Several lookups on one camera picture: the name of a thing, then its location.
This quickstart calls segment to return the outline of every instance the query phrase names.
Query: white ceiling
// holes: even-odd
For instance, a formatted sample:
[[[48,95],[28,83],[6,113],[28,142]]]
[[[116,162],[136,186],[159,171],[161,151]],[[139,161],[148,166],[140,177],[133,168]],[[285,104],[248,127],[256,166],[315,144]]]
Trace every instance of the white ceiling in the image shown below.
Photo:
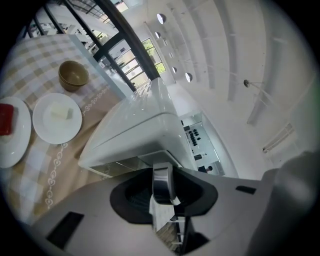
[[[157,21],[157,13],[166,16],[163,25]],[[261,152],[291,122],[292,111],[318,72],[295,25],[266,1],[144,0],[123,15],[133,28],[146,21],[150,30],[160,32],[169,41],[174,58],[166,55],[165,60],[178,69],[173,74],[175,80],[205,108],[207,115],[213,113],[213,108],[223,113],[224,108],[219,106],[225,104],[232,110],[226,115],[236,120],[234,128],[221,126],[218,131],[228,143],[232,142],[226,138],[241,127],[253,149]],[[193,76],[190,84],[185,72]],[[244,79],[257,82],[255,85],[265,90],[272,102],[254,86],[246,88]],[[202,99],[212,102],[204,106]],[[217,104],[213,99],[225,103]],[[219,126],[221,118],[212,114],[211,122]]]

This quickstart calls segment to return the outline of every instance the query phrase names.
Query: white plate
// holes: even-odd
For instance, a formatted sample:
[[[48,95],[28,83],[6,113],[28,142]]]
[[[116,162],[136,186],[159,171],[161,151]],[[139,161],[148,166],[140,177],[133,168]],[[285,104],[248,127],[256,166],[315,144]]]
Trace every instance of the white plate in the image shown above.
[[[14,166],[27,150],[31,134],[31,117],[27,105],[19,98],[6,97],[0,103],[14,107],[12,133],[0,136],[0,168]]]
[[[68,107],[67,119],[51,115],[54,102]],[[81,128],[82,115],[77,103],[61,93],[50,93],[38,100],[33,110],[32,122],[35,132],[44,141],[62,144],[72,140]]]

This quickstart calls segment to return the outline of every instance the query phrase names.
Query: table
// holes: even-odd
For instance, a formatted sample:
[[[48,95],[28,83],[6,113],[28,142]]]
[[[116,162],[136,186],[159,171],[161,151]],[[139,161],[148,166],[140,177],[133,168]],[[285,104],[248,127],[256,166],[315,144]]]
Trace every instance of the table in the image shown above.
[[[81,169],[78,159],[91,133],[121,96],[86,54],[75,35],[40,36],[20,41],[3,68],[1,98],[20,98],[32,116],[40,97],[63,93],[79,105],[83,117],[78,135],[60,145],[43,141],[32,127],[22,159],[0,170],[7,202],[16,218],[25,223],[32,224],[76,189],[101,180],[100,175]],[[59,66],[66,60],[83,64],[90,75],[89,83],[76,92],[65,91],[59,84]]]

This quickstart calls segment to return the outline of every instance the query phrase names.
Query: brown bowl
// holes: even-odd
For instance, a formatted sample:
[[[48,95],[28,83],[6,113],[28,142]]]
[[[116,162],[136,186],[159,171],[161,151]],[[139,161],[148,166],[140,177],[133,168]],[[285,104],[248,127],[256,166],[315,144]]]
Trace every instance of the brown bowl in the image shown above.
[[[60,76],[59,76],[59,82],[60,82],[60,85],[61,85],[66,91],[68,91],[68,92],[75,92],[75,91],[79,90],[82,86],[84,86],[84,85],[74,86],[74,85],[71,85],[71,84],[69,84],[69,83],[66,83],[66,82],[64,82],[64,81],[61,79]]]
[[[84,86],[89,81],[86,68],[73,60],[67,60],[60,65],[59,77],[64,83],[75,87]]]

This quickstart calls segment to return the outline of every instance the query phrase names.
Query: white food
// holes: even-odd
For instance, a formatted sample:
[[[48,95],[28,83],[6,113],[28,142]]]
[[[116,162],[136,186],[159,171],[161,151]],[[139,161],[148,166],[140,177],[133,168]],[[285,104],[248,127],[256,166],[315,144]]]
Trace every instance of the white food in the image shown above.
[[[51,105],[51,116],[52,117],[57,117],[61,119],[67,119],[68,118],[68,112],[69,108],[67,106],[64,106],[61,103],[58,102],[53,102]]]

